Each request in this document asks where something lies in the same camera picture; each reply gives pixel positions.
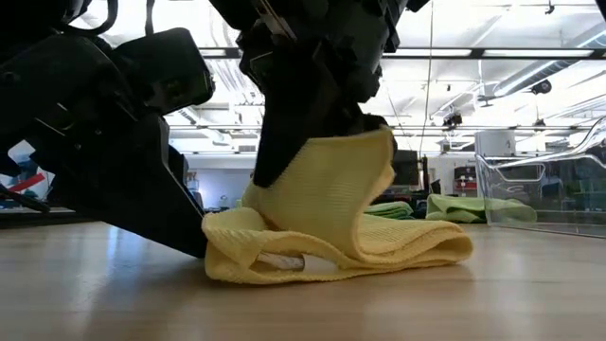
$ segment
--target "green cloth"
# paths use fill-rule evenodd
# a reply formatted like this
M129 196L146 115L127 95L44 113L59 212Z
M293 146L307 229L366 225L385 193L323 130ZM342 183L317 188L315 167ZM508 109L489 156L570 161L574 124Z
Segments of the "green cloth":
M443 220L453 223L485 223L486 209L493 221L499 223L537 221L537 212L515 199L501 200L468 197L450 197L430 194L427 198L426 220Z
M407 220L412 219L413 209L405 202L393 202L369 206L365 213L377 217Z

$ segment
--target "plastic container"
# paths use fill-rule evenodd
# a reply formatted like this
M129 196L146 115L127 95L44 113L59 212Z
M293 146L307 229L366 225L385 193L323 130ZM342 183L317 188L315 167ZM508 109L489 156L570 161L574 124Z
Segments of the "plastic container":
M489 225L606 238L606 117L569 151L476 160Z

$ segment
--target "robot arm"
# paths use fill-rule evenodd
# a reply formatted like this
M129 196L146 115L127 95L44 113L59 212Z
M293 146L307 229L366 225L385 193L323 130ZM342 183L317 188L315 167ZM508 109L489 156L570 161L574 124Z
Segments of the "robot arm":
M427 1L212 0L241 31L241 70L265 95L257 185L271 186L310 137L384 123L358 103L378 90L379 59L398 46L404 8ZM182 28L105 44L98 34L115 20L116 0L101 27L69 27L88 3L9 5L14 22L0 28L0 172L19 172L7 150L26 140L31 158L55 173L49 200L203 257L204 213L184 185L187 161L169 145L163 115L210 99L210 73ZM20 27L26 16L35 27Z

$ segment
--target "ceiling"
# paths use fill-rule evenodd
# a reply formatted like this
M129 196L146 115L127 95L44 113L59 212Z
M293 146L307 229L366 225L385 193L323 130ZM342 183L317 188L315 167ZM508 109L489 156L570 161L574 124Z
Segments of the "ceiling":
M594 0L552 0L554 9L545 14L548 3L548 0L434 0L418 13L403 14L398 23L401 47L572 48L580 47L579 39L583 40L587 34L606 30ZM75 25L99 25L105 18L105 7L105 1L94 0ZM143 36L144 23L145 0L122 0L116 25L105 38L119 45ZM207 0L156 0L154 25L156 30L186 27L199 47L236 46L238 32L223 21ZM217 83L216 94L205 105L187 109L200 124L211 128L223 125L217 127L221 129L194 130L183 127L189 121L182 113L168 116L169 123L176 126L173 143L182 151L237 151L239 146L257 143L263 98L240 73L238 62L208 60ZM490 106L479 100L502 81L526 79L529 71L538 70L536 66L545 68L546 63L383 60L381 90L362 106L366 112L385 116L397 128L401 148L418 150L422 144L424 153L439 152L443 143L472 142L473 133L482 127L530 126L537 118L544 118L547 126L588 126L606 115L604 61L574 63L551 75L548 79L553 90L546 95L535 96L523 90L489 100ZM452 113L460 113L461 127L469 129L440 130L444 117ZM420 126L424 124L430 128L423 130ZM541 133L540 138L535 138L532 130L516 134L520 148L534 150L535 140L544 144L572 135L570 143L578 143L582 133L573 133L559 129Z

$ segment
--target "black cable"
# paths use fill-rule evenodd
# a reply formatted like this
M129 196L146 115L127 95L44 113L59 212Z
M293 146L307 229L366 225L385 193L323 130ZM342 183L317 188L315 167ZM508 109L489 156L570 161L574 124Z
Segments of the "black cable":
M57 26L57 29L72 34L84 34L84 35L99 35L107 32L110 28L114 26L117 19L117 5L118 0L107 0L107 19L101 24L99 27L84 29L71 27L68 24L61 23Z
M145 17L145 35L153 34L153 6L155 0L147 0L146 3L146 17Z

